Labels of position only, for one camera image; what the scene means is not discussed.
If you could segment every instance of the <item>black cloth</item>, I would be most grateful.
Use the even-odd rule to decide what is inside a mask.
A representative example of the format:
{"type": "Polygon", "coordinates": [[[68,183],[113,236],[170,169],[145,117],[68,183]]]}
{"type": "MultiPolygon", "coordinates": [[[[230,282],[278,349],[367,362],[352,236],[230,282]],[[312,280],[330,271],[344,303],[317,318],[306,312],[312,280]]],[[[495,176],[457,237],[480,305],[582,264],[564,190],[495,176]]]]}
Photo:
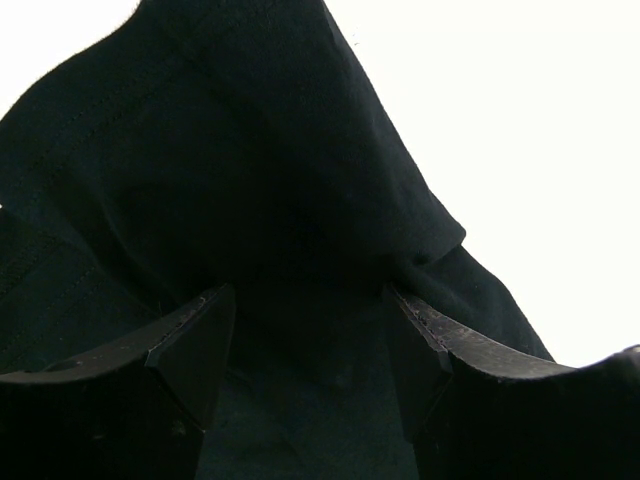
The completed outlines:
{"type": "Polygon", "coordinates": [[[551,359],[462,247],[322,0],[143,0],[2,119],[0,203],[0,371],[234,285],[198,478],[416,478],[385,281],[551,359]]]}

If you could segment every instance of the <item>white surface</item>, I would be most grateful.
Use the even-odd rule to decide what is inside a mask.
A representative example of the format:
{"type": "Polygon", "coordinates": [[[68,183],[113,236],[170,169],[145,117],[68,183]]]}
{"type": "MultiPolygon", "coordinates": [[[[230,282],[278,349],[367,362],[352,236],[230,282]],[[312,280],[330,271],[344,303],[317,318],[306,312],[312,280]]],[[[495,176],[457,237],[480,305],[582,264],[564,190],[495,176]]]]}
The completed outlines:
{"type": "MultiPolygon", "coordinates": [[[[136,4],[0,3],[0,115],[136,4]]],[[[327,4],[465,247],[556,360],[640,343],[637,2],[327,4]]]]}

